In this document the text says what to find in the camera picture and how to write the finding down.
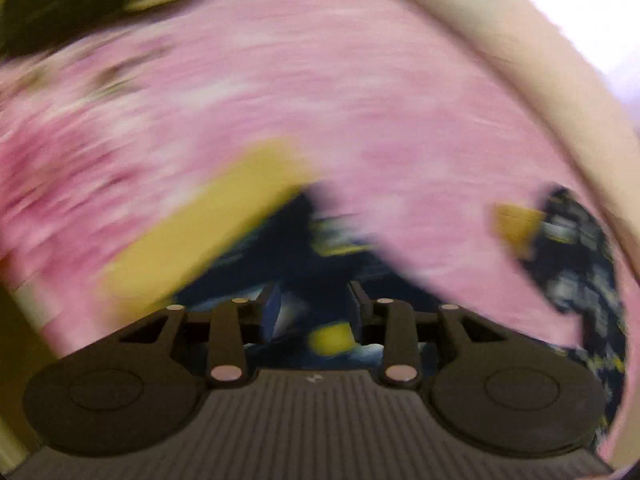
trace yellow block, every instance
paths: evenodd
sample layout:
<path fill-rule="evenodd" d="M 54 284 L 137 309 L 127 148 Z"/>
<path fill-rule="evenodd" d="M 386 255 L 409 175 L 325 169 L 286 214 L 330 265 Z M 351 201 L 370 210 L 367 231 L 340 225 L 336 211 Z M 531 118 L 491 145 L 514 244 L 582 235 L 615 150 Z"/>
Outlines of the yellow block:
<path fill-rule="evenodd" d="M 314 330 L 308 337 L 311 349 L 323 357 L 332 357 L 352 350 L 356 346 L 347 322 L 326 325 Z"/>
<path fill-rule="evenodd" d="M 512 204 L 497 204 L 494 213 L 498 236 L 507 242 L 517 258 L 529 259 L 531 243 L 540 230 L 545 214 Z"/>
<path fill-rule="evenodd" d="M 118 303 L 120 320 L 154 311 L 309 182 L 284 142 L 254 145 L 108 266 L 103 283 Z"/>

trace pink blanket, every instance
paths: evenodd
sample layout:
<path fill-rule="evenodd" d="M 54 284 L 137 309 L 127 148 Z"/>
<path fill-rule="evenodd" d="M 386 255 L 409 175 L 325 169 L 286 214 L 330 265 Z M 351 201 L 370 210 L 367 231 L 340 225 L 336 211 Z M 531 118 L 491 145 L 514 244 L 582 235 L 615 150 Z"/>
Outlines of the pink blanket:
<path fill-rule="evenodd" d="M 0 78 L 2 248 L 60 352 L 111 329 L 96 289 L 110 259 L 248 143 L 282 135 L 324 177 L 325 209 L 352 215 L 410 276 L 577 342 L 577 319 L 492 234 L 490 207 L 534 205 L 550 182 L 589 205 L 584 186 L 485 65 L 401 0 L 197 0 Z M 633 338 L 640 295 L 618 270 Z"/>

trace small logo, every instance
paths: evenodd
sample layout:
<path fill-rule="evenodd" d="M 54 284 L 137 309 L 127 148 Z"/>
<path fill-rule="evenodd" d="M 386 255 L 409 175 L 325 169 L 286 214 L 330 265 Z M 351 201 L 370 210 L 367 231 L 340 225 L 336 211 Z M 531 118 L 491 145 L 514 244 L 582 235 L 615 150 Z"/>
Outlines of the small logo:
<path fill-rule="evenodd" d="M 320 381 L 323 381 L 324 377 L 322 377 L 322 375 L 320 374 L 314 374 L 312 376 L 307 377 L 306 380 L 311 384 L 316 384 L 316 383 L 319 383 Z"/>

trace round pad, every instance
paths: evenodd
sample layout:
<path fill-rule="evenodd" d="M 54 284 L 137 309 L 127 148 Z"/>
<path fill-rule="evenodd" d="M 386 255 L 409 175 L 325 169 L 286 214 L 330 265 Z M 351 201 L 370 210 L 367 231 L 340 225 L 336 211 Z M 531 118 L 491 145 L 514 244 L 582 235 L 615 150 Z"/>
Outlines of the round pad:
<path fill-rule="evenodd" d="M 474 345 L 435 378 L 431 402 L 457 433 L 512 456 L 545 456 L 584 444 L 604 412 L 586 368 L 546 348 Z"/>
<path fill-rule="evenodd" d="M 51 447 L 84 456 L 116 455 L 178 430 L 198 394 L 194 377 L 152 346 L 96 346 L 36 375 L 24 394 L 24 411 Z"/>

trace patterned cloth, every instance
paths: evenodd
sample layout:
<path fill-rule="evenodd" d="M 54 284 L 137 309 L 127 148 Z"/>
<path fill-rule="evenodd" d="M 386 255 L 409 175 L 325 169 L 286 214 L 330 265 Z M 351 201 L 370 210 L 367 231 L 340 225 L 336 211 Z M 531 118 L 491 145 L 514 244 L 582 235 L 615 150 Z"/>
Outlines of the patterned cloth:
<path fill-rule="evenodd" d="M 624 309 L 609 243 L 595 218 L 565 189 L 548 197 L 545 213 L 532 257 L 522 265 L 556 309 L 577 312 L 584 319 L 580 348 L 553 348 L 589 367 L 604 386 L 607 407 L 593 441 L 595 447 L 606 436 L 622 398 Z M 312 202 L 302 194 L 221 256 L 174 300 L 203 310 L 230 296 L 255 297 L 262 284 L 275 282 L 275 292 L 263 313 L 263 339 L 268 343 L 247 348 L 250 366 L 377 367 L 382 360 L 379 345 L 356 346 L 327 357 L 313 352 L 308 344 L 314 330 L 344 322 L 358 340 L 360 316 L 349 281 L 358 280 L 371 298 L 406 301 L 421 312 L 436 312 L 440 304 L 454 302 L 400 276 L 370 246 L 346 232 L 340 219 L 316 218 Z M 276 320 L 282 318 L 290 321 L 276 327 Z M 425 344 L 421 355 L 424 375 L 434 375 L 436 349 Z"/>
<path fill-rule="evenodd" d="M 556 351 L 588 367 L 602 382 L 607 407 L 595 445 L 606 436 L 625 386 L 625 309 L 616 286 L 611 246 L 598 221 L 559 188 L 544 207 L 545 221 L 522 265 L 561 313 L 582 317 L 582 345 Z"/>

